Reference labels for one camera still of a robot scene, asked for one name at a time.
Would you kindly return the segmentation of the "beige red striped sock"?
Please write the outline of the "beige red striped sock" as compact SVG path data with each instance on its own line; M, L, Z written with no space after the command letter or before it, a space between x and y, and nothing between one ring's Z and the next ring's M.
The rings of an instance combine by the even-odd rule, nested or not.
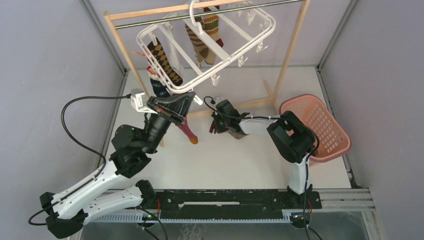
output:
M231 137L233 137L236 140L241 140L242 138L247 136L247 134L240 133L240 132L233 132L229 129L227 129L223 132L219 132L218 131L218 125L216 124L216 122L214 120L212 121L211 126L209 128L209 133L211 133L211 134L229 134Z

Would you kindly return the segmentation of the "purple orange striped sock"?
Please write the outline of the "purple orange striped sock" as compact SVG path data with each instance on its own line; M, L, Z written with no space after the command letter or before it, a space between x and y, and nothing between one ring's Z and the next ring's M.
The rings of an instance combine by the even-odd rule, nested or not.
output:
M198 137L191 131L187 119L185 119L183 123L177 125L177 127L187 136L193 145L199 143Z

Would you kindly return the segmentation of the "white plastic clip hanger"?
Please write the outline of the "white plastic clip hanger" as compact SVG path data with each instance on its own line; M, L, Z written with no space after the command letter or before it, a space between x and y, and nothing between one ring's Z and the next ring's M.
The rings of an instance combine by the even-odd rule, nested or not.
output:
M261 23L259 25L259 32L254 35L251 36L249 35L245 30L245 32L251 36L252 38L258 36L262 30L264 30L266 28L267 25L269 25L268 21L265 21L260 15L258 15L256 12L254 12L252 9L247 9L248 13L247 13L247 24L251 25L252 21L254 20L255 17L259 17L261 18L264 22ZM199 14L199 13L206 13L209 12L210 9L205 7L205 8L200 8L200 10L193 10L193 14ZM241 14L242 11L236 11L236 13L238 15ZM185 22L190 22L190 18L187 18L185 21L183 21L183 25L185 27L185 31L188 35L188 39L191 42L193 49L194 49L194 56L191 57L189 56L189 54L182 48L182 46L180 45L180 43L177 42L177 40L175 39L175 36L172 33L172 30L170 28L170 26L168 25L170 22L168 22L167 24L163 25L163 28L170 34L173 35L175 42L177 42L180 47L186 52L186 54L188 55L188 57L199 67L201 72L206 72L208 71L210 68L214 67L215 65L217 65L219 62L221 62L221 58L218 57L214 51L210 48L207 47L206 44L204 44L199 38L198 36L191 30L190 27L188 27ZM195 17L195 21L201 24L202 29L204 30L204 32L206 34L208 34L221 48L223 48L223 50L225 52L227 52L228 54L233 54L234 52L236 52L237 50L239 50L243 45L245 45L247 43L247 40L245 38L243 38L242 36L240 36L234 29L232 29L222 18L220 18L218 15L216 14L211 14L211 15L206 15L206 16L198 16ZM224 45L222 43L220 43L219 41L221 40L220 34L219 34L219 25L220 22L224 22L231 30L233 30L236 34L238 34L241 38L242 38L242 43L241 46L236 49L236 50L231 50L231 51L227 51L224 49ZM156 38L158 38L158 40L160 41L164 52L168 58L168 61L170 63L170 57L171 57L171 50L170 50L170 45L168 42L168 38L167 36L159 29L156 28L155 30L153 30L151 33L142 33L142 31L140 31L136 37L136 42L139 45L139 47L141 48L141 50L143 51L144 55L147 52L150 52L148 49L148 44L150 42L153 42L155 45L157 44L156 42ZM182 57L182 55L180 54L180 52L178 51L178 55L179 55L179 61L180 64L183 66L184 70L183 70L183 74L184 77L182 77L183 79L183 84L180 86L184 86L186 85L188 82L192 81L193 79L197 78L199 76L199 73L197 73L191 66L190 64L186 61L186 59L184 57ZM155 78L157 80L159 80L162 85L167 87L167 90L170 94L182 94L182 93L186 93L189 91L192 91L194 88L190 89L190 90L186 90L182 93L174 93L170 90L170 87L167 86L162 80L160 80L160 73L159 71L154 68L153 66L153 61L151 61L150 59L146 58L147 62L149 64L149 67L153 70L153 72L155 73ZM240 60L235 60L234 62L237 62L238 66L242 66L244 63L241 63Z

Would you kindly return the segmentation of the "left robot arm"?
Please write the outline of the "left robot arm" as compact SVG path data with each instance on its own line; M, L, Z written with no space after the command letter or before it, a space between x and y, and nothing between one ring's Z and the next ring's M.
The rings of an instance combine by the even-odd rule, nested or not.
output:
M91 221L115 211L142 206L153 207L157 196L147 180L111 194L113 185L130 180L150 162L170 125L181 125L187 118L196 93L188 91L170 97L147 97L134 89L125 96L131 106L144 113L144 126L123 124L111 142L115 151L103 158L102 165L84 179L59 193L46 192L40 203L47 213L45 225L58 239L70 237Z

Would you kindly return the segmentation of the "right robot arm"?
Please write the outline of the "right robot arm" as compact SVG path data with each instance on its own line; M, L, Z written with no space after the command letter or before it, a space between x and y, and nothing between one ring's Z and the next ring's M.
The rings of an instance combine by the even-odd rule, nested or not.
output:
M277 151L289 163L289 203L302 208L309 201L312 190L309 179L310 158L320 146L318 135L306 126L292 111L275 116L255 116L239 113L227 100L210 100L212 113L210 133L229 133L235 139L248 135L268 135Z

